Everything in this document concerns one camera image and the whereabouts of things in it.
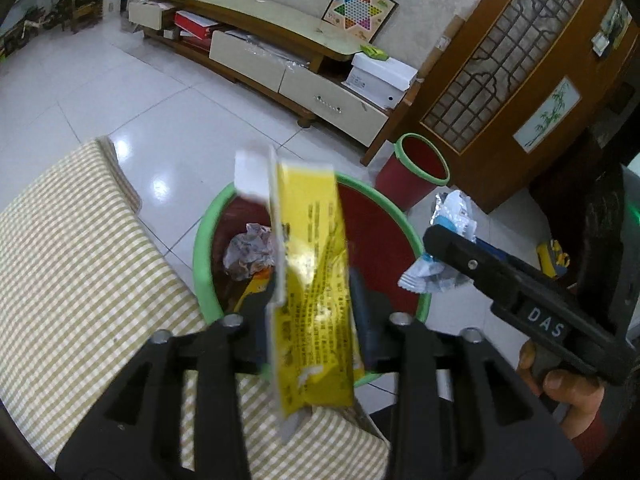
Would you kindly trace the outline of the person's right hand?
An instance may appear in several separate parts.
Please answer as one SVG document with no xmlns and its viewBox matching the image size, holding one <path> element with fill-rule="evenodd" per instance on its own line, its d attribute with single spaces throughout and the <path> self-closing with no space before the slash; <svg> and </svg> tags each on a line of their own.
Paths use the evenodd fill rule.
<svg viewBox="0 0 640 480">
<path fill-rule="evenodd" d="M 597 379 L 582 377 L 566 370 L 552 370 L 541 384 L 536 382 L 532 368 L 536 358 L 533 341 L 526 341 L 520 350 L 516 372 L 536 396 L 545 393 L 551 400 L 568 405 L 562 422 L 564 434 L 574 440 L 581 436 L 597 418 L 605 388 Z"/>
</svg>

